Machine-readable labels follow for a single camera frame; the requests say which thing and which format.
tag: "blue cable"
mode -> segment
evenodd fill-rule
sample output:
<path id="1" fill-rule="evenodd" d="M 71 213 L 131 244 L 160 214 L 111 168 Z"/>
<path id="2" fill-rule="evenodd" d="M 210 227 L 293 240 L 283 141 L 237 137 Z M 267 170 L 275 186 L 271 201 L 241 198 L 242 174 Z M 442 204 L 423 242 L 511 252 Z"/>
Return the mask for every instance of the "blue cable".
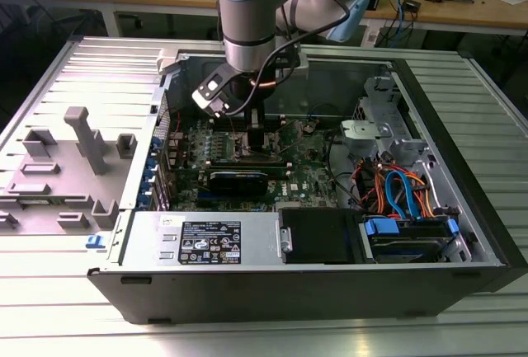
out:
<path id="1" fill-rule="evenodd" d="M 418 207 L 414 204 L 413 200 L 413 188 L 411 187 L 411 183 L 403 171 L 394 170 L 387 175 L 387 178 L 385 179 L 385 194 L 387 196 L 387 201 L 393 207 L 393 209 L 396 210 L 400 218 L 405 219 L 405 213 L 394 201 L 393 191 L 391 188 L 391 181 L 396 176 L 402 179 L 403 187 L 405 188 L 405 197 L 407 198 L 407 206 L 409 207 L 409 213 L 411 214 L 411 217 L 420 218 L 420 212 L 418 211 Z"/>
<path id="2" fill-rule="evenodd" d="M 402 3 L 399 0 L 394 0 L 394 1 L 398 4 L 399 26 L 398 26 L 398 33 L 396 35 L 396 40 L 393 41 L 393 43 L 390 45 L 390 48 L 393 48 L 396 45 L 396 43 L 399 41 L 399 39 L 401 38 L 401 36 L 402 36 L 402 27 L 403 27 Z"/>

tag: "motherboard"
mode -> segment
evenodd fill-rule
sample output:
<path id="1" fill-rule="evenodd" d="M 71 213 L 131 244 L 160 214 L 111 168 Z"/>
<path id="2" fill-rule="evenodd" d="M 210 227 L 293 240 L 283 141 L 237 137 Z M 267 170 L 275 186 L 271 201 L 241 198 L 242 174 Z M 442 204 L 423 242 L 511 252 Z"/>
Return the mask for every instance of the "motherboard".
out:
<path id="1" fill-rule="evenodd" d="M 275 120 L 266 124 L 258 152 L 248 147 L 243 129 L 244 124 L 233 120 L 178 122 L 169 144 L 176 185 L 173 210 L 337 207 L 336 186 L 325 166 L 330 129 L 317 120 Z M 223 183 L 221 191 L 216 181 Z"/>

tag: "sticker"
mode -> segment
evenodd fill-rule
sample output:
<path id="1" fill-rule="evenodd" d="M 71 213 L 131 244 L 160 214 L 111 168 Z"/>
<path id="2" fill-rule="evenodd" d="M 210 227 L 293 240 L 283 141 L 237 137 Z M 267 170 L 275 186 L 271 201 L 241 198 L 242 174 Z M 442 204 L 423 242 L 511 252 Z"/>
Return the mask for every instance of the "sticker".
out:
<path id="1" fill-rule="evenodd" d="M 178 261 L 182 265 L 240 264 L 241 249 L 240 222 L 184 222 Z"/>
<path id="2" fill-rule="evenodd" d="M 177 227 L 185 219 L 182 215 L 162 215 L 159 217 L 160 227 Z"/>

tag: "robotic arm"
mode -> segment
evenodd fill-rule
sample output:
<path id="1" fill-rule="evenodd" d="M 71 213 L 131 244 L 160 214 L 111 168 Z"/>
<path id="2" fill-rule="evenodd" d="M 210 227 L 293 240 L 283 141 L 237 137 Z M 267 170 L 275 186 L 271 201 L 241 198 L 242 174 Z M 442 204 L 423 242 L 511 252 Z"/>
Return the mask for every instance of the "robotic arm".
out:
<path id="1" fill-rule="evenodd" d="M 295 66 L 276 64 L 277 57 L 309 35 L 319 34 L 338 42 L 349 39 L 368 3 L 369 0 L 219 0 L 227 63 L 200 84 L 193 99 L 202 110 L 218 118 L 244 112 L 250 146 L 259 150 L 263 139 L 263 100 L 287 79 L 277 80 L 276 69 L 293 71 Z M 277 48 L 276 26 L 308 33 Z M 233 95 L 243 101 L 237 109 L 230 108 L 223 92 L 228 84 Z"/>

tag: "wire bundle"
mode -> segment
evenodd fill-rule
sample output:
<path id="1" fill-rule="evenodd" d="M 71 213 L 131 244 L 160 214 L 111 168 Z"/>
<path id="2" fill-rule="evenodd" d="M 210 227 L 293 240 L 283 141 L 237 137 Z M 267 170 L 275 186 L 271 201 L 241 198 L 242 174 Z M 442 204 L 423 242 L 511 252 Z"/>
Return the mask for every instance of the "wire bundle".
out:
<path id="1" fill-rule="evenodd" d="M 392 44 L 390 45 L 390 48 L 393 48 L 401 39 L 404 39 L 404 38 L 407 38 L 407 44 L 408 44 L 413 34 L 414 22 L 417 19 L 417 13 L 414 14 L 413 12 L 409 12 L 409 14 L 411 15 L 411 21 L 407 26 L 403 27 L 403 23 L 405 21 L 405 8 L 403 4 L 405 3 L 406 0 L 393 0 L 393 1 L 395 1 L 398 6 L 398 7 L 395 7 L 392 4 L 392 2 L 390 3 L 391 7 L 393 7 L 393 9 L 397 12 L 396 16 L 392 20 L 387 31 L 381 35 L 381 39 L 375 45 L 376 48 L 381 46 L 384 41 L 385 41 L 385 45 L 388 45 L 390 41 L 393 41 Z M 396 21 L 399 21 L 398 29 L 393 34 L 390 34 L 390 31 L 394 27 L 394 24 L 396 23 Z M 409 32 L 407 33 L 407 35 L 403 37 L 402 35 L 404 31 L 407 31 L 407 30 Z"/>
<path id="2" fill-rule="evenodd" d="M 392 201 L 392 191 L 387 190 L 387 185 L 384 187 L 384 182 L 388 178 L 391 172 L 401 173 L 400 178 L 394 178 L 395 181 L 399 181 L 403 184 L 403 193 L 405 193 L 404 184 L 408 181 L 412 187 L 412 196 L 407 196 L 407 201 L 412 202 L 415 199 L 419 204 L 419 212 L 423 218 L 433 218 L 435 217 L 430 201 L 429 201 L 429 187 L 416 173 L 408 171 L 401 166 L 396 164 L 387 164 L 381 162 L 367 163 L 365 161 L 360 161 L 356 170 L 352 173 L 351 180 L 356 183 L 356 178 L 360 171 L 367 171 L 370 174 L 374 174 L 374 188 L 367 191 L 365 195 L 359 201 L 359 206 L 364 210 L 369 212 L 376 212 L 379 215 L 387 215 L 390 218 L 402 218 L 402 211 L 397 210 L 391 203 Z M 402 175 L 407 178 L 407 180 L 402 180 Z M 366 207 L 366 204 L 369 202 L 369 198 L 375 193 L 376 199 L 370 205 Z"/>

